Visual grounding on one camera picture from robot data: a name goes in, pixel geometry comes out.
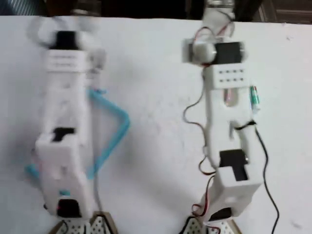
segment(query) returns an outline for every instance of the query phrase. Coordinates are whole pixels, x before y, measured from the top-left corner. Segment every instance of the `white plastic part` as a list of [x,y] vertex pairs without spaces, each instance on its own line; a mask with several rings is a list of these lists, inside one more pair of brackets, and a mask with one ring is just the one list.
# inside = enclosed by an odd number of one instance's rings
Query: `white plastic part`
[[[236,131],[238,137],[233,137],[233,127],[245,125],[252,119],[250,107],[249,78],[243,72],[234,70],[243,69],[241,64],[212,65],[204,70],[207,130],[208,159],[216,169],[213,184],[209,189],[210,205],[202,221],[207,222],[211,216],[223,208],[231,208],[232,216],[239,216],[252,200],[257,188],[262,183],[257,157],[261,157],[256,150],[259,141],[256,138],[254,126],[248,126]],[[243,77],[241,81],[234,78]],[[236,105],[227,107],[224,103],[224,89],[236,88],[238,100]],[[248,180],[237,181],[232,167],[219,167],[220,152],[242,149],[248,159],[245,172]],[[201,205],[204,207],[205,195]]]
[[[81,219],[91,218],[95,210],[93,189],[86,177],[93,161],[87,72],[92,67],[90,54],[94,48],[89,47],[91,50],[86,51],[48,51],[47,99],[36,153],[45,205],[55,216],[61,199],[76,200]],[[74,133],[54,141],[56,128],[72,128]]]
[[249,87],[243,63],[213,65],[205,69],[209,89],[231,89]]
[[205,40],[196,40],[192,45],[194,60],[200,64],[210,63],[215,59],[216,50],[212,43]]
[[185,39],[182,44],[182,61],[193,64],[206,64],[215,59],[216,50],[213,43],[206,39]]

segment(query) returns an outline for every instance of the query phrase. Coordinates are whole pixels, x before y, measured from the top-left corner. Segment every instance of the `white surface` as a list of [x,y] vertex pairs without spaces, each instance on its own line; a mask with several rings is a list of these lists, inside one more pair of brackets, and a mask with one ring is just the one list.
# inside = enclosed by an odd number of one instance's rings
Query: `white surface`
[[[25,36],[30,17],[0,19],[0,226],[6,234],[44,234],[56,220],[23,169],[40,127],[43,49]],[[121,234],[177,234],[205,190],[207,178],[197,169],[203,139],[181,117],[202,85],[201,70],[180,61],[181,42],[200,25],[101,20],[98,35],[107,51],[102,87],[131,118],[126,138],[99,172],[104,209]],[[237,23],[234,39],[246,43],[246,63],[263,107],[256,120],[271,157],[268,185],[281,211],[276,233],[309,234],[312,27]],[[188,117],[204,120],[204,103]],[[264,155],[257,160],[263,163]],[[266,234],[275,218],[261,186],[236,220],[244,234]]]

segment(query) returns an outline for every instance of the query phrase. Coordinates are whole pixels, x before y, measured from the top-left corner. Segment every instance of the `black wire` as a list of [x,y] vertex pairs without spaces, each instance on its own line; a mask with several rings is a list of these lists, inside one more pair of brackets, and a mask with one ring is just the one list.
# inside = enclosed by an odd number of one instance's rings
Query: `black wire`
[[[241,127],[238,127],[238,128],[235,128],[236,130],[242,130],[250,125],[256,125],[256,122],[254,120],[251,120],[249,121],[247,124],[241,126]],[[267,191],[267,194],[272,202],[272,204],[274,205],[274,208],[276,210],[276,213],[277,213],[277,217],[276,217],[276,220],[274,222],[274,225],[272,227],[272,232],[271,234],[274,233],[275,229],[276,229],[276,226],[277,226],[277,222],[279,220],[279,210],[278,210],[278,207],[269,191],[269,188],[268,188],[268,184],[267,184],[267,179],[266,179],[266,172],[267,172],[267,167],[268,167],[268,164],[269,164],[269,154],[268,154],[268,151],[267,151],[267,148],[265,147],[265,144],[261,138],[261,135],[260,133],[258,132],[257,128],[255,127],[255,134],[257,135],[258,137],[258,140],[260,141],[260,144],[262,146],[262,149],[264,151],[264,155],[265,155],[265,164],[264,164],[264,168],[263,168],[263,181],[264,181],[264,187],[265,187],[265,190]]]
[[264,154],[265,154],[265,164],[264,164],[264,168],[263,168],[264,187],[265,187],[265,190],[267,191],[267,194],[268,194],[268,196],[269,196],[269,198],[270,198],[270,200],[271,200],[272,204],[274,205],[275,210],[277,212],[277,217],[276,217],[276,220],[275,220],[275,223],[273,225],[272,232],[271,232],[273,234],[275,229],[276,229],[277,222],[279,220],[279,210],[278,210],[278,207],[277,207],[276,203],[274,202],[273,197],[272,197],[272,195],[271,195],[271,193],[269,191],[269,188],[268,188],[268,185],[267,185],[267,180],[266,180],[266,171],[267,171],[267,166],[268,166],[268,163],[269,163],[269,155],[268,155],[267,149],[266,149],[266,147],[265,147],[265,145],[263,143],[263,140],[262,140],[261,135],[258,132],[257,128],[255,128],[255,133],[256,133],[259,141],[260,141],[260,144],[261,144],[261,146],[263,148],[263,151],[264,151]]
[[63,234],[67,234],[67,233],[68,233],[68,230],[69,230],[68,224],[67,224],[64,220],[62,220],[62,222],[63,222],[63,224],[65,224],[65,226],[66,226],[66,231],[65,231]]

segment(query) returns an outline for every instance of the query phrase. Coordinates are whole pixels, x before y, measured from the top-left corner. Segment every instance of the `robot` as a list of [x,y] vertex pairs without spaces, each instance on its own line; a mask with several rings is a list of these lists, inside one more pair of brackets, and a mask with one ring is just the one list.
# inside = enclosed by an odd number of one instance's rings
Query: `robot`
[[[201,172],[211,177],[201,202],[193,206],[194,216],[188,218],[181,234],[194,233],[195,228],[197,233],[206,234],[212,231],[207,228],[210,225],[239,216],[263,183],[256,160],[261,156],[255,150],[259,136],[253,121],[253,86],[244,64],[246,52],[243,43],[230,39],[234,31],[233,8],[233,0],[208,0],[202,28],[193,39],[183,43],[184,62],[203,67],[208,120],[207,127],[201,127],[204,160],[208,159],[215,171],[203,172],[201,161]],[[88,11],[75,12],[84,15]],[[81,19],[84,18],[79,18],[81,27],[90,28],[89,22]],[[57,234],[117,233],[109,215],[94,216],[98,201],[89,179],[99,164],[86,172],[94,163],[88,96],[101,100],[95,90],[97,80],[90,80],[89,75],[102,70],[103,51],[84,31],[59,31],[48,49],[46,109],[35,145],[45,208],[64,220],[59,223]],[[230,104],[232,93],[237,97],[234,104]],[[122,110],[114,108],[126,119],[115,137],[120,140],[129,120]],[[96,231],[93,225],[103,229]]]
[[[181,234],[194,230],[202,234],[221,233],[219,224],[238,217],[263,183],[257,161],[261,154],[256,150],[259,140],[263,142],[253,121],[258,99],[253,102],[256,90],[244,63],[244,45],[231,41],[233,9],[232,0],[208,0],[202,27],[194,38],[183,42],[183,61],[203,67],[207,126],[185,121],[201,127],[204,160],[207,158],[215,171],[205,173],[201,170],[203,161],[199,164],[200,171],[211,178],[200,203],[193,205],[193,217],[188,218]],[[234,92],[236,102],[230,105],[230,94]]]
[[[52,43],[41,43],[47,49],[48,84],[41,134],[33,150],[36,163],[26,170],[40,181],[44,208],[62,220],[52,233],[116,234],[113,219],[102,211],[94,193],[92,179],[97,179],[97,171],[127,132],[130,121],[127,113],[103,98],[98,89],[105,52],[89,31],[96,18],[87,10],[74,12],[79,15],[79,31],[58,31]],[[93,152],[91,101],[123,119],[98,157]]]

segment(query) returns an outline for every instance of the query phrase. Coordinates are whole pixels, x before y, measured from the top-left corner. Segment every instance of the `red wire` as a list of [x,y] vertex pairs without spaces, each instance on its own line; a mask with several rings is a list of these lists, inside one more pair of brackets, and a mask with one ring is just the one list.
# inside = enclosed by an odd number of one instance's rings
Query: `red wire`
[[209,184],[210,184],[210,181],[212,180],[212,178],[214,178],[214,175],[212,177],[210,177],[210,179],[208,180],[208,183],[207,183],[207,187],[206,187],[206,193],[205,193],[205,205],[204,205],[204,210],[201,214],[197,214],[193,207],[196,206],[198,208],[201,208],[201,205],[199,204],[194,204],[192,206],[192,214],[195,216],[195,217],[203,217],[207,211],[208,211],[208,207],[209,207],[209,199],[208,199],[208,189],[209,189]]
[[223,33],[227,27],[229,26],[229,24],[225,25],[223,28],[221,28],[220,32],[217,34],[217,36],[219,36],[221,33]]
[[209,27],[207,27],[207,26],[201,27],[201,28],[198,29],[197,32],[195,33],[195,36],[194,36],[194,39],[193,39],[193,44],[194,44],[194,42],[196,41],[196,39],[197,39],[199,33],[200,33],[202,30],[204,30],[204,29],[207,29],[207,30],[209,30],[212,34],[214,34],[213,31],[212,31]]

